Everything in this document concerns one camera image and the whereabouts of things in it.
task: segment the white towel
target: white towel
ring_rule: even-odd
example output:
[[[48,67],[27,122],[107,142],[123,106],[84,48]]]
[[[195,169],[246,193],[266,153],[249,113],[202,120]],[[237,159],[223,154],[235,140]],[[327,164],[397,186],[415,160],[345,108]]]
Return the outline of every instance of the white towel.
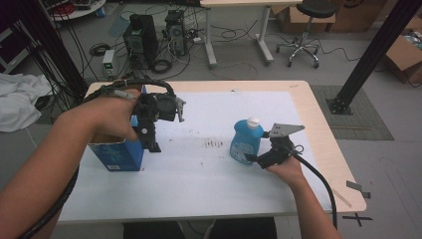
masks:
[[[51,90],[44,75],[0,74],[0,131],[15,131],[35,122],[41,113],[34,104]]]

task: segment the office chair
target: office chair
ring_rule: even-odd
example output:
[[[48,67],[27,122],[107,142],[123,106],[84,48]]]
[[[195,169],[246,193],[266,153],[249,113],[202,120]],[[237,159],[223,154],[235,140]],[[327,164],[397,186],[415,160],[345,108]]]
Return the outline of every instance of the office chair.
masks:
[[[312,58],[314,58],[314,68],[319,67],[319,61],[316,56],[317,51],[319,50],[319,45],[315,44],[306,44],[308,33],[310,32],[311,23],[313,18],[329,18],[334,15],[336,9],[335,5],[329,2],[328,0],[304,0],[301,4],[296,6],[300,12],[305,15],[310,16],[308,20],[307,27],[302,33],[302,38],[294,38],[292,43],[287,44],[277,44],[277,53],[280,52],[280,47],[293,47],[295,50],[289,57],[288,67],[292,66],[292,60],[299,51],[304,51]]]

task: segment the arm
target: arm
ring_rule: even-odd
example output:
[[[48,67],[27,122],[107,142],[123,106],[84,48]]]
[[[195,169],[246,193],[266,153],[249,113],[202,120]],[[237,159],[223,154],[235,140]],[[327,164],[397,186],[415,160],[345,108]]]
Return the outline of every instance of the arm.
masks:
[[[267,168],[278,175],[292,190],[298,209],[303,238],[341,238],[319,205],[302,172],[301,163],[290,157],[281,165]]]
[[[137,139],[135,100],[98,98],[63,113],[41,145],[0,192],[0,238],[16,238],[54,204],[96,132]]]

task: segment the white table leg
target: white table leg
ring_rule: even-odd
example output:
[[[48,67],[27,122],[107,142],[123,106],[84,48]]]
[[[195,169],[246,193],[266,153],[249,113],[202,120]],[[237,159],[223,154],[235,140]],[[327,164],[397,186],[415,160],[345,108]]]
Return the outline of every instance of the white table leg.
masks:
[[[267,32],[267,23],[270,17],[270,11],[271,11],[271,6],[266,6],[264,8],[263,19],[262,19],[263,22],[261,25],[261,33],[256,34],[258,45],[260,46],[261,51],[264,53],[264,57],[267,61],[267,64],[274,62],[274,58],[271,55],[270,50],[268,49],[267,44],[264,41],[264,37]]]
[[[210,68],[213,68],[217,66],[217,60],[215,59],[214,49],[212,48],[211,43],[211,8],[207,8],[206,13],[207,27],[205,37],[205,49],[207,51]]]

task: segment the white bottle cap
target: white bottle cap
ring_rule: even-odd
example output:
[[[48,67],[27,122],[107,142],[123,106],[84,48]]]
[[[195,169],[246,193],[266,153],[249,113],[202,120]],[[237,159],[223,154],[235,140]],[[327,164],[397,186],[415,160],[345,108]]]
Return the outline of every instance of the white bottle cap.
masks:
[[[260,120],[256,118],[249,118],[247,120],[247,123],[248,123],[248,128],[255,129],[258,127],[258,125],[260,125]]]

